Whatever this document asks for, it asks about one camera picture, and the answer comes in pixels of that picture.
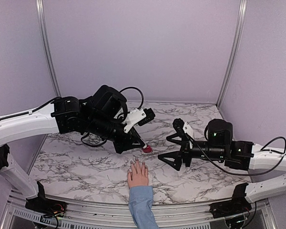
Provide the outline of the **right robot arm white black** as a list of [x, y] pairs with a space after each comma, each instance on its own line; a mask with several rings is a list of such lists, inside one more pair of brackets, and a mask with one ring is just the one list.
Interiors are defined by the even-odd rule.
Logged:
[[181, 165], [189, 167], [193, 158], [211, 162], [227, 173], [235, 170], [258, 170], [257, 176], [278, 170], [282, 175], [258, 183], [237, 185], [226, 209], [236, 214], [246, 204], [286, 194], [286, 146], [272, 148], [270, 140], [264, 146], [249, 141], [233, 140], [233, 125], [222, 119], [211, 120], [204, 130], [204, 141], [194, 140], [194, 131], [187, 122], [178, 118], [173, 121], [175, 133], [166, 139], [179, 145], [178, 151], [158, 155], [158, 159], [179, 171]]

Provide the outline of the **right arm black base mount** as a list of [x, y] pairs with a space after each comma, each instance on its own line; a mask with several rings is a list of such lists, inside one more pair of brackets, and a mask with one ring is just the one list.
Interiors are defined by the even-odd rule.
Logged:
[[245, 198], [245, 189], [248, 185], [248, 183], [237, 185], [230, 200], [210, 204], [209, 211], [213, 218], [217, 219], [250, 211], [252, 206]]

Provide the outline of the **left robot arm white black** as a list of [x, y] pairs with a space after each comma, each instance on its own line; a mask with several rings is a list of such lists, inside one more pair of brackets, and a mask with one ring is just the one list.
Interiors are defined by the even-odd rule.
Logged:
[[9, 143], [36, 135], [78, 132], [83, 138], [93, 134], [103, 143], [113, 142], [118, 154], [146, 149], [147, 144], [135, 130], [146, 114], [142, 108], [129, 111], [126, 102], [120, 91], [102, 85], [85, 99], [55, 97], [37, 108], [0, 116], [0, 175], [38, 211], [47, 212], [51, 202], [45, 197], [43, 185], [20, 168], [10, 153]]

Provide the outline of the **red nail polish bottle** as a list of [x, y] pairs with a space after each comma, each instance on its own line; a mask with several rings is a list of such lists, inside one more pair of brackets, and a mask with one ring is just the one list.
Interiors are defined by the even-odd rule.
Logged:
[[151, 153], [151, 152], [153, 151], [153, 149], [152, 149], [149, 145], [144, 145], [144, 146], [142, 147], [142, 151], [143, 151], [144, 153]]

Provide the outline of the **blue shirt sleeve forearm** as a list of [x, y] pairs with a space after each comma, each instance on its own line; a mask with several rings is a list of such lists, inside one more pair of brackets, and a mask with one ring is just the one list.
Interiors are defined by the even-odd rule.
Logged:
[[129, 210], [138, 229], [158, 229], [154, 214], [152, 186], [130, 188]]

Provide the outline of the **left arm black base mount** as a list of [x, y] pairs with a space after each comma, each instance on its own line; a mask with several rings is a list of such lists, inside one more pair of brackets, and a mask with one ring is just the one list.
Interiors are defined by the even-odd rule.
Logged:
[[26, 198], [25, 207], [47, 216], [63, 217], [67, 207], [66, 202], [46, 198], [43, 185], [37, 181], [38, 192], [34, 198]]

